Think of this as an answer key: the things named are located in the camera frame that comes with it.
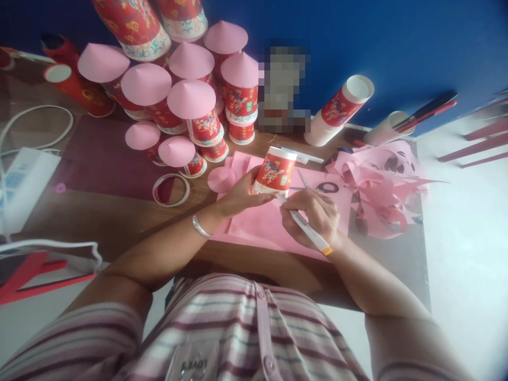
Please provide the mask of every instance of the pink paper circle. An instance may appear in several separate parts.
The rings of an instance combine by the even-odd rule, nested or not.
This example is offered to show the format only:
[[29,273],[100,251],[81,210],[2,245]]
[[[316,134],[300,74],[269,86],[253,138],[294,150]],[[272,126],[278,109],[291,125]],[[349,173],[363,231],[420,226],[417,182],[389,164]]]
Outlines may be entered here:
[[125,133],[125,142],[135,150],[146,150],[155,146],[160,139],[160,130],[152,122],[139,122],[129,127]]
[[159,157],[173,168],[189,164],[195,154],[194,144],[186,137],[172,137],[163,141],[159,146]]
[[219,21],[205,35],[205,46],[219,54],[232,54],[242,50],[249,36],[244,28],[227,21]]
[[181,119],[198,119],[215,106],[215,91],[197,79],[184,79],[169,91],[168,107]]
[[213,55],[203,47],[182,42],[169,58],[169,69],[181,79],[199,79],[213,70]]
[[208,175],[208,186],[217,193],[229,192],[236,181],[236,177],[231,168],[215,168]]
[[258,61],[245,52],[224,61],[221,73],[228,83],[237,87],[250,88],[259,82]]
[[125,72],[121,85],[123,94],[132,103],[152,106],[168,96],[171,75],[153,63],[140,63]]
[[89,43],[78,60],[78,70],[92,82],[106,83],[119,78],[129,68],[131,60],[123,50],[111,46]]

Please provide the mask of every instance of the white tape roll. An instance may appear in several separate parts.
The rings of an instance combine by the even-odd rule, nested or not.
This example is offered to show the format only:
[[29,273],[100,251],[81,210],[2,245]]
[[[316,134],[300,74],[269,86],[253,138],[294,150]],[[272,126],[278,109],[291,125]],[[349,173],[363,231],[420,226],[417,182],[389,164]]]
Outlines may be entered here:
[[[159,197],[159,187],[161,186],[161,184],[163,182],[165,182],[167,179],[169,178],[172,178],[172,177],[178,177],[180,179],[182,179],[182,181],[184,182],[185,184],[185,194],[183,195],[183,197],[178,201],[176,202],[175,204],[167,204],[165,202],[163,202],[160,197]],[[166,206],[166,207],[174,207],[174,206],[178,206],[178,205],[182,205],[188,198],[189,198],[189,194],[190,194],[190,185],[189,185],[189,182],[187,181],[187,179],[185,177],[183,177],[182,175],[179,175],[179,174],[167,174],[167,175],[164,175],[162,176],[161,178],[159,178],[155,184],[153,185],[153,190],[152,190],[152,194],[153,194],[153,199],[155,200],[155,202],[157,204],[159,204],[160,206]]]

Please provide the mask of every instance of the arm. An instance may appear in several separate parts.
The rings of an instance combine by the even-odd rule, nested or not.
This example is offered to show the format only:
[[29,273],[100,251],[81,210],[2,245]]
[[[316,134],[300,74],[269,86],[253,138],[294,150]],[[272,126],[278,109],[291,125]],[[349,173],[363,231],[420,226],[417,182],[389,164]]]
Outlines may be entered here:
[[[274,196],[251,194],[259,167],[243,176],[231,191],[197,213],[200,226],[213,234],[226,219],[248,207],[263,205]],[[143,321],[148,315],[152,293],[168,283],[207,241],[189,216],[155,233],[123,254],[101,272],[64,313],[100,302],[119,302],[136,310]]]

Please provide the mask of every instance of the right hand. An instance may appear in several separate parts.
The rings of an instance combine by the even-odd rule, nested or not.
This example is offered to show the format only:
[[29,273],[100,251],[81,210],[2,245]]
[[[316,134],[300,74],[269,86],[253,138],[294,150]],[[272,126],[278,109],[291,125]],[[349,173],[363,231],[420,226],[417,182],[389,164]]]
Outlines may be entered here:
[[314,190],[304,189],[291,195],[280,207],[282,225],[289,235],[299,244],[317,250],[309,237],[293,220],[290,210],[304,211],[309,219],[309,225],[328,242],[332,250],[341,250],[347,237],[337,229],[340,215],[331,198]]

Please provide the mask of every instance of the left hand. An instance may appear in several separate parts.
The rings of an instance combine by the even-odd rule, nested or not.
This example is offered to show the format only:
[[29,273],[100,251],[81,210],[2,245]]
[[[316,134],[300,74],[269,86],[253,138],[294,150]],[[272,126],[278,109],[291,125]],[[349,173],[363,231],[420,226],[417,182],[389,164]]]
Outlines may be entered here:
[[257,193],[252,188],[254,180],[256,180],[256,176],[258,175],[259,168],[261,168],[261,166],[256,166],[248,171],[237,181],[228,194],[217,201],[216,205],[223,217],[233,217],[247,208],[261,206],[275,198],[275,194]]

